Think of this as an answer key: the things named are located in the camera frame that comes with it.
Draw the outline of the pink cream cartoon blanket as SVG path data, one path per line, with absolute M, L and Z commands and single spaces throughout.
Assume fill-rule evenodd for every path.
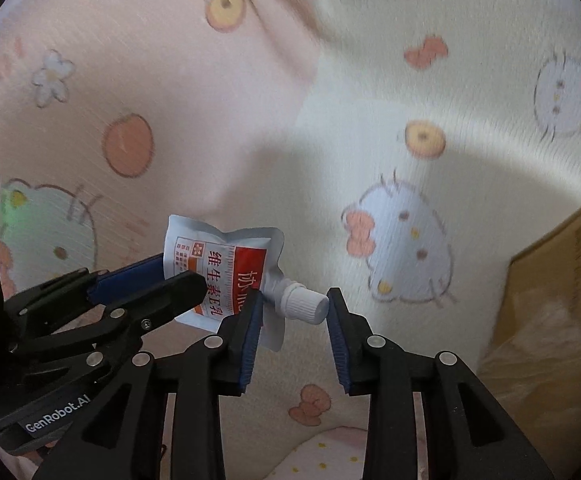
M 277 228 L 286 278 L 481 381 L 511 260 L 580 208 L 581 0 L 0 0 L 6 298 L 162 255 L 172 214 Z M 327 318 L 219 406 L 223 479 L 365 479 Z

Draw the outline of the brown cardboard box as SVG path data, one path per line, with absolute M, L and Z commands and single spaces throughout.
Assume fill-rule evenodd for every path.
M 569 478 L 581 465 L 581 208 L 511 260 L 478 376 Z

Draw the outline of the white red spout pouch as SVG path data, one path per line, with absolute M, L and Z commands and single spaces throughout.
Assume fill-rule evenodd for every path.
M 221 232 L 192 218 L 169 217 L 164 239 L 164 276 L 192 271 L 205 278 L 207 295 L 176 322 L 216 333 L 224 318 L 246 304 L 251 289 L 263 294 L 260 344 L 271 351 L 282 349 L 285 322 L 319 325 L 329 312 L 329 298 L 286 278 L 278 262 L 284 234 L 277 228 L 250 228 Z

